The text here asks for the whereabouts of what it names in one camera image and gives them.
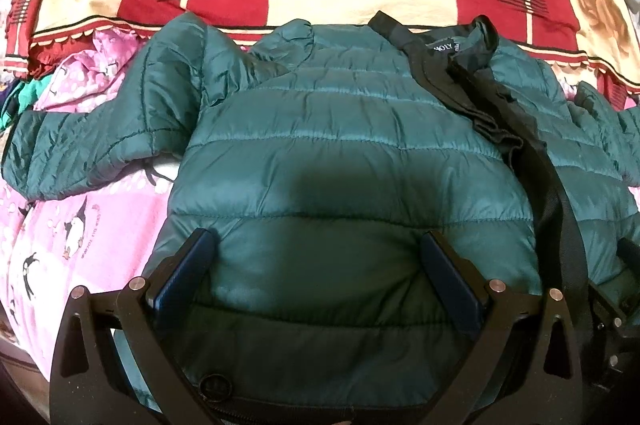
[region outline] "rose pattern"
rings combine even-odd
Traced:
[[[612,38],[622,56],[631,50],[631,36],[620,8],[613,0],[578,0],[591,29],[602,37]]]

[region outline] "metal pin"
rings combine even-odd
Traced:
[[[489,281],[489,287],[496,293],[502,293],[507,289],[507,284],[502,282],[500,279],[491,279]]]
[[[82,295],[84,295],[84,286],[76,286],[71,290],[72,299],[79,299]]]
[[[549,290],[549,296],[555,301],[561,301],[563,297],[562,292],[558,288],[551,288]]]
[[[145,283],[146,280],[144,277],[133,277],[129,281],[129,288],[131,288],[133,291],[142,290],[142,288],[145,287]]]

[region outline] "teal cloth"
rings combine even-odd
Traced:
[[[616,244],[640,243],[627,188],[640,183],[640,110],[612,113],[584,85],[567,102],[551,68],[505,39],[490,65],[536,118],[591,280],[615,302],[634,295]],[[160,154],[182,161],[144,274],[197,227],[221,238],[165,342],[194,384],[223,373],[234,397],[283,405],[424,404],[469,346],[420,266],[432,228],[485,278],[541,291],[522,186],[368,26],[295,20],[243,53],[184,14],[140,51],[114,100],[89,114],[25,112],[2,174],[30,201],[62,199]]]
[[[15,116],[20,116],[31,105],[36,103],[47,85],[49,85],[52,76],[53,74],[48,74],[47,76],[43,76],[39,80],[21,82],[15,87],[12,93],[6,98],[4,105],[2,106],[2,114],[0,115],[0,130],[6,129],[9,125],[11,125]],[[15,95],[17,95],[18,97],[18,111],[14,116],[11,116],[9,115],[9,113],[7,113],[6,106]]]

